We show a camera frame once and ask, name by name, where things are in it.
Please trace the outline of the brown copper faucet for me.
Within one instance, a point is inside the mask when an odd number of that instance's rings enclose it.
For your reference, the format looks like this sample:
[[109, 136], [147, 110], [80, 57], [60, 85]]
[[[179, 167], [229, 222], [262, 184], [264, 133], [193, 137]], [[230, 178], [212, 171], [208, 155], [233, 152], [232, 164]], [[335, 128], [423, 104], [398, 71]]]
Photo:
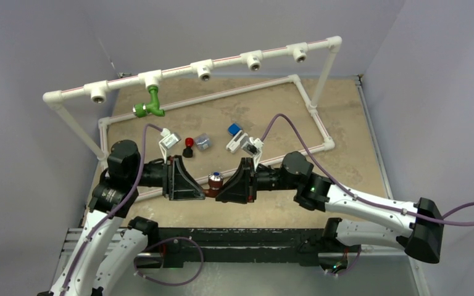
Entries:
[[204, 194], [206, 197], [215, 198], [220, 189], [223, 186], [224, 177], [219, 172], [213, 172], [208, 176], [207, 185], [208, 189], [204, 189]]

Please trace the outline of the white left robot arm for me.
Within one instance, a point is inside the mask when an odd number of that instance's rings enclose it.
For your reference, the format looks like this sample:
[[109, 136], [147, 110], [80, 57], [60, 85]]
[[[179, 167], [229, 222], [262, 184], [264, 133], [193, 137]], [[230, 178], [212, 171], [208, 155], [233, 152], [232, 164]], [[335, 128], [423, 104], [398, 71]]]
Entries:
[[108, 252], [130, 207], [137, 186], [160, 187], [170, 200], [203, 200], [203, 188], [186, 172], [181, 157], [144, 163], [132, 140], [115, 143], [88, 205], [85, 225], [61, 275], [45, 295], [109, 295], [141, 251], [160, 244], [159, 226], [142, 217], [132, 219]]

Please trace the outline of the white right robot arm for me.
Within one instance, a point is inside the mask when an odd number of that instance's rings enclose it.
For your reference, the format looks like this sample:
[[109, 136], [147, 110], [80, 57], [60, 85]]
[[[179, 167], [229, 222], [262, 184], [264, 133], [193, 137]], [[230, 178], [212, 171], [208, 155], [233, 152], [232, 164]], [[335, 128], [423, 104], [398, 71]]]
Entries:
[[335, 212], [361, 218], [387, 229], [385, 237], [419, 261], [440, 261], [444, 227], [430, 199], [400, 202], [348, 189], [313, 171], [314, 165], [298, 151], [285, 155], [280, 167], [255, 165], [242, 158], [236, 173], [215, 196], [218, 202], [252, 203], [259, 191], [294, 190], [294, 201], [306, 210]]

